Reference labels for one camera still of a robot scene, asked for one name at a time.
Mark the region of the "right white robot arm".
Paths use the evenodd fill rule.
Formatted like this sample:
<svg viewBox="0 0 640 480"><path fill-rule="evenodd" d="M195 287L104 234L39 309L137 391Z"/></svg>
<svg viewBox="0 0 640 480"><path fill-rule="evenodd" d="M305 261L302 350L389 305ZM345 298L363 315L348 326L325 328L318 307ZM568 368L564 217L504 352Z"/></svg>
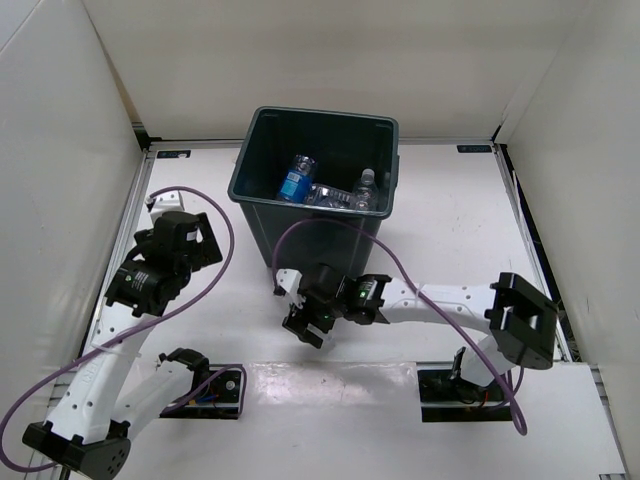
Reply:
<svg viewBox="0 0 640 480"><path fill-rule="evenodd" d="M557 308L516 273L502 272L487 286L448 286L381 274L350 278L318 265L305 272L281 269L276 285L290 304L284 328L316 349L339 319L358 325L445 324L461 335L482 333L454 358L449 387L460 399L476 397L516 366L548 370L554 363Z"/></svg>

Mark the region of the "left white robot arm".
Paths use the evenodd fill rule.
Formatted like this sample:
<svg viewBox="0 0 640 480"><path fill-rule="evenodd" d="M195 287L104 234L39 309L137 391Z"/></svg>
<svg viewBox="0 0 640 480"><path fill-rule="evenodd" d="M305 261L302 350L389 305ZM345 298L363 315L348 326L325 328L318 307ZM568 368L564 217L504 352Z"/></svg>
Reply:
<svg viewBox="0 0 640 480"><path fill-rule="evenodd" d="M73 364L75 375L62 399L22 437L24 445L90 479L115 478L133 440L152 420L216 402L225 394L225 380L235 380L238 393L245 389L242 365L213 367L204 354L177 348L160 355L155 373L138 387L121 392L168 304L193 273L224 259L204 213L164 212L134 238L106 292L107 306L128 307L130 314L102 318L94 347Z"/></svg>

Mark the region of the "large clear bottle fruit label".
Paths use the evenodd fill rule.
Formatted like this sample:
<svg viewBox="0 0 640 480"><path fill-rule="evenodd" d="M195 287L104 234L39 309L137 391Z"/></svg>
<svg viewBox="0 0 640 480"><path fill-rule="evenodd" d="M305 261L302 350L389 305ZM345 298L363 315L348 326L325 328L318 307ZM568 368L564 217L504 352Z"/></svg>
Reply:
<svg viewBox="0 0 640 480"><path fill-rule="evenodd" d="M314 183L311 185L304 203L318 207L349 209L351 206L351 193L324 184Z"/></svg>

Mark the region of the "small clear bottle white cap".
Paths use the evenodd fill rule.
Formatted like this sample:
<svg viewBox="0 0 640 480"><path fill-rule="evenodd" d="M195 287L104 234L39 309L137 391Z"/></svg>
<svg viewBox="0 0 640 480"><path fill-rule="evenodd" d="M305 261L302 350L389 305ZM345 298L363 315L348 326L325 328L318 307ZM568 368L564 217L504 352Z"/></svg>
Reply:
<svg viewBox="0 0 640 480"><path fill-rule="evenodd" d="M378 187L375 182L375 172L366 168L354 185L351 208L356 211L375 211L377 201Z"/></svg>

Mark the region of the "clear bottle blue label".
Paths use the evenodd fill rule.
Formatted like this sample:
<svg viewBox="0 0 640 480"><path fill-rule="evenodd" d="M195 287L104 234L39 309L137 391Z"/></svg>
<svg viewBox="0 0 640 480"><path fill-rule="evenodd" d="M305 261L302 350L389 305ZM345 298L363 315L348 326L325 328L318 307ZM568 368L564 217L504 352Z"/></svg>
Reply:
<svg viewBox="0 0 640 480"><path fill-rule="evenodd" d="M301 204L313 183L318 162L306 155L296 155L278 190L277 199Z"/></svg>

